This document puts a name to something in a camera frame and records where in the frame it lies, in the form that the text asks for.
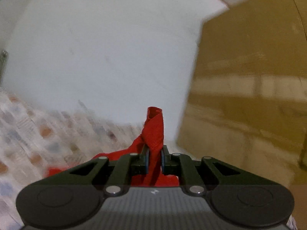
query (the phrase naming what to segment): gray ribbed panel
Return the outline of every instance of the gray ribbed panel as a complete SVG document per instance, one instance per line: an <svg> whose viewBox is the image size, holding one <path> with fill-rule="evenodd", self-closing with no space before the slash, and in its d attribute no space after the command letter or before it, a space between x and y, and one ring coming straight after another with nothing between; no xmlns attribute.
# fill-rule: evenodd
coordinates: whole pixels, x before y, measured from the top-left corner
<svg viewBox="0 0 307 230"><path fill-rule="evenodd" d="M70 230L243 230L217 217L200 197L180 188L130 188L108 198L87 222ZM286 226L270 230L287 230ZM26 227L25 230L36 230Z"/></svg>

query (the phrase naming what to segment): dark object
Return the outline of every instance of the dark object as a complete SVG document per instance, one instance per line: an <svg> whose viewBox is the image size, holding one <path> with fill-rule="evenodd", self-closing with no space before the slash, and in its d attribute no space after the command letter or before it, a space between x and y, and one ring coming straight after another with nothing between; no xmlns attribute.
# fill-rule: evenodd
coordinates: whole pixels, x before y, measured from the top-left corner
<svg viewBox="0 0 307 230"><path fill-rule="evenodd" d="M118 161L99 157L24 188L16 199L24 229L286 230L294 199L280 184L212 157L193 161L161 151L165 175L180 187L136 188L148 147Z"/></svg>

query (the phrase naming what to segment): gray dot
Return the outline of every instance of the gray dot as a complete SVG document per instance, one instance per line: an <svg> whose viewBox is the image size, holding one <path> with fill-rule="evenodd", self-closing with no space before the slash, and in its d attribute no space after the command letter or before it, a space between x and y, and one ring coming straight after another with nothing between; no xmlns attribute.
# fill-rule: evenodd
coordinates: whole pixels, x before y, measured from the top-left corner
<svg viewBox="0 0 307 230"><path fill-rule="evenodd" d="M108 186L106 188L106 191L109 193L109 194L117 194L121 191L121 188L119 186Z"/></svg>
<svg viewBox="0 0 307 230"><path fill-rule="evenodd" d="M192 186L192 187L190 187L189 190L193 194L200 194L200 193L203 193L205 191L205 189L202 186Z"/></svg>

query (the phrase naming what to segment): red fabric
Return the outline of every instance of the red fabric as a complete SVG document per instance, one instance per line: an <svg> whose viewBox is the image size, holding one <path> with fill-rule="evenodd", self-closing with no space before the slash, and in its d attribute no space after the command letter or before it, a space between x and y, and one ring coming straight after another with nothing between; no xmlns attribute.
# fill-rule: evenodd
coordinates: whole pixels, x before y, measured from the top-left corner
<svg viewBox="0 0 307 230"><path fill-rule="evenodd" d="M149 168L147 175L136 175L132 177L132 186L179 186L176 176L165 176L161 172L161 149L163 147L164 127L162 110L157 107L149 107L147 119L142 133L133 141L132 145L125 149L109 154L100 153L94 158L107 156L111 161L118 160L121 155L128 153L141 153L144 144L149 147ZM61 169L49 168L49 175L60 172Z"/></svg>

